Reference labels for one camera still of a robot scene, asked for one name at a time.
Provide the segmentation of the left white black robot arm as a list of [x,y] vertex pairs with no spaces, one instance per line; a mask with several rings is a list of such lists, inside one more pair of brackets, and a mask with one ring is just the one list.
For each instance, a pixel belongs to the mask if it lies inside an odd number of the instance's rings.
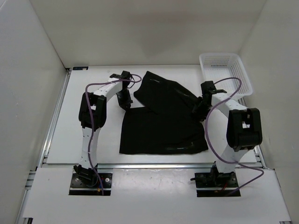
[[106,83],[91,83],[85,87],[78,115],[83,133],[81,158],[74,170],[88,187],[103,187],[97,171],[99,133],[107,120],[107,103],[113,96],[117,96],[122,109],[130,108],[129,83],[134,83],[134,80],[110,78]]

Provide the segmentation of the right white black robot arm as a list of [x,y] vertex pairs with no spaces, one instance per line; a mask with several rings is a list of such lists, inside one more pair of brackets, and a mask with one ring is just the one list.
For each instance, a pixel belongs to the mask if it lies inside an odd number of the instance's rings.
[[[228,119],[227,144],[221,155],[215,151],[208,134],[208,120],[214,109],[220,110]],[[240,163],[240,160],[262,143],[261,117],[257,108],[247,108],[226,93],[209,91],[198,97],[192,114],[205,121],[206,141],[217,158],[208,176],[211,184],[217,187],[223,185],[235,172],[236,166],[251,168]]]

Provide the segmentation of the black shorts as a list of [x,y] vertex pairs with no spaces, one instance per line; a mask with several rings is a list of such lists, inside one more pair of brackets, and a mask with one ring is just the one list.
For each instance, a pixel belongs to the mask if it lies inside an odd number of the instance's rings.
[[125,112],[121,154],[197,154],[208,150],[202,120],[192,112],[202,97],[150,71],[134,97],[142,107]]

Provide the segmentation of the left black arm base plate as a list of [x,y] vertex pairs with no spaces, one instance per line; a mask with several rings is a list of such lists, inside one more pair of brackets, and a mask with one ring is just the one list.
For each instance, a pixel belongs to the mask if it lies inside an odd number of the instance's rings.
[[79,176],[75,170],[72,171],[72,177],[69,187],[71,196],[110,196],[113,182],[113,173],[99,173],[102,184],[97,175],[92,175],[92,180],[87,180]]

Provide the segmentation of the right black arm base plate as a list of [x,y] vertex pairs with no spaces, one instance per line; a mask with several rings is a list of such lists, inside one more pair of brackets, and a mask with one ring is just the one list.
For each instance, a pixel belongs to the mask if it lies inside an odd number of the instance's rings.
[[238,180],[235,172],[219,173],[217,168],[211,168],[209,173],[195,173],[190,181],[195,182],[197,197],[240,197],[236,190]]

